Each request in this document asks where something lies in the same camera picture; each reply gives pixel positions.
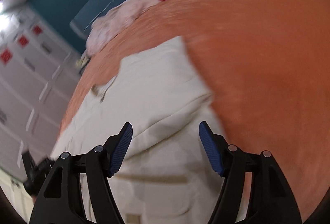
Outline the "cream quilted jacket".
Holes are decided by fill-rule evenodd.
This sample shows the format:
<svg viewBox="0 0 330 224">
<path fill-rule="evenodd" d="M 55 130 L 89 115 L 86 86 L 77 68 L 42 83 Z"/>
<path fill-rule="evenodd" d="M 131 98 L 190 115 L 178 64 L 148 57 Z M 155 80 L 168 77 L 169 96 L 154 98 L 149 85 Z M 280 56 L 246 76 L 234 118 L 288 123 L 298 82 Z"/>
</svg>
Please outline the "cream quilted jacket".
<svg viewBox="0 0 330 224">
<path fill-rule="evenodd" d="M 129 122 L 132 141 L 108 181 L 124 221 L 207 223 L 223 184 L 199 138 L 202 121 L 224 135 L 212 100 L 175 37 L 123 58 L 108 84 L 87 93 L 51 157 L 87 153 Z"/>
</svg>

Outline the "white wardrobe with red stickers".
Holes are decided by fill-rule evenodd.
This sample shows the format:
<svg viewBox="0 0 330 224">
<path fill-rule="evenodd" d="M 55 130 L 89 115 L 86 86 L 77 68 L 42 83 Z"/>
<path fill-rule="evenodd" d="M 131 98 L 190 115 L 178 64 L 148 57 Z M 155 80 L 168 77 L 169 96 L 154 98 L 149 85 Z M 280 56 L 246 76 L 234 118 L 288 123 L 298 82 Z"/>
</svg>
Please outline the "white wardrobe with red stickers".
<svg viewBox="0 0 330 224">
<path fill-rule="evenodd" d="M 25 150 L 39 161 L 54 147 L 79 58 L 28 6 L 1 14 L 1 168 L 19 181 Z"/>
</svg>

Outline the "bedside table with items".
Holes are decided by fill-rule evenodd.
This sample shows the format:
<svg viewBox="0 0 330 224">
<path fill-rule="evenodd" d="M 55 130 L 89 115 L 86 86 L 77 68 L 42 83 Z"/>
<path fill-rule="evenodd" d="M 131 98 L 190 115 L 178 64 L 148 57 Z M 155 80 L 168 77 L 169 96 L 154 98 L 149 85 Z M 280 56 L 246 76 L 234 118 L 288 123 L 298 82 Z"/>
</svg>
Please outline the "bedside table with items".
<svg viewBox="0 0 330 224">
<path fill-rule="evenodd" d="M 86 66 L 90 62 L 91 57 L 83 54 L 79 60 L 76 61 L 75 66 L 79 69 L 79 74 L 82 75 Z"/>
</svg>

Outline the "orange plush bed cover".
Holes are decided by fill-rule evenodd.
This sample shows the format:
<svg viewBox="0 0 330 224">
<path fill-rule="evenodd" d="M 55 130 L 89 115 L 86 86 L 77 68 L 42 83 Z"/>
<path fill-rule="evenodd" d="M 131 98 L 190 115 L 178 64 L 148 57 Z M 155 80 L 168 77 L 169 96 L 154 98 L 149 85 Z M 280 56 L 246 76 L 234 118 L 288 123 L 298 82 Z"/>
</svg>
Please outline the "orange plush bed cover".
<svg viewBox="0 0 330 224">
<path fill-rule="evenodd" d="M 329 0 L 167 0 L 96 54 L 62 121 L 120 60 L 182 36 L 231 143 L 270 150 L 306 220 L 329 189 Z"/>
</svg>

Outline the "pink ruffled blanket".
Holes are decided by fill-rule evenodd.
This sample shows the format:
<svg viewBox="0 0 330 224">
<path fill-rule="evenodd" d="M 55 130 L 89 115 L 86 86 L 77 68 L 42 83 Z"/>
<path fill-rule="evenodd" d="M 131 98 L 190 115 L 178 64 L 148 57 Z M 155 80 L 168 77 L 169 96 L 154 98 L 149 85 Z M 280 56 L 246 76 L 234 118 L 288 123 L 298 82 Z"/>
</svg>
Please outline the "pink ruffled blanket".
<svg viewBox="0 0 330 224">
<path fill-rule="evenodd" d="M 86 54 L 97 54 L 140 15 L 158 3 L 160 0 L 126 0 L 110 9 L 106 15 L 96 18 L 86 41 Z"/>
</svg>

